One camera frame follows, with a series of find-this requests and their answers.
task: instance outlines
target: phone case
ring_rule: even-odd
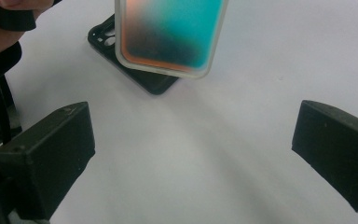
[[[209,72],[228,0],[116,0],[118,60],[176,77]]]
[[[178,79],[178,77],[133,70],[123,66],[115,54],[115,39],[115,15],[89,31],[88,41],[91,45],[121,72],[132,78],[151,94],[160,95],[164,93]]]

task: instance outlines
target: clear phone case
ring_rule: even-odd
[[[116,0],[124,66],[175,77],[210,70],[228,0]]]

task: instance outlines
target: white backdrop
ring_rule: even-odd
[[[88,43],[113,0],[64,0],[7,79],[25,129],[88,101],[96,155],[55,224],[357,223],[291,150],[302,100],[358,117],[358,1],[230,0],[210,74],[139,88]]]

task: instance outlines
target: white table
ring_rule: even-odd
[[[358,1],[231,0],[210,74],[161,96],[88,43],[114,10],[64,0],[7,74],[24,129],[89,102],[96,155],[52,223],[358,224],[291,150],[302,100],[358,117]]]

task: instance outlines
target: black plastic block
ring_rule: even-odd
[[[293,151],[358,212],[358,118],[330,105],[303,101]]]
[[[94,153],[87,103],[56,110],[0,148],[0,170],[20,193],[20,217],[50,219]]]

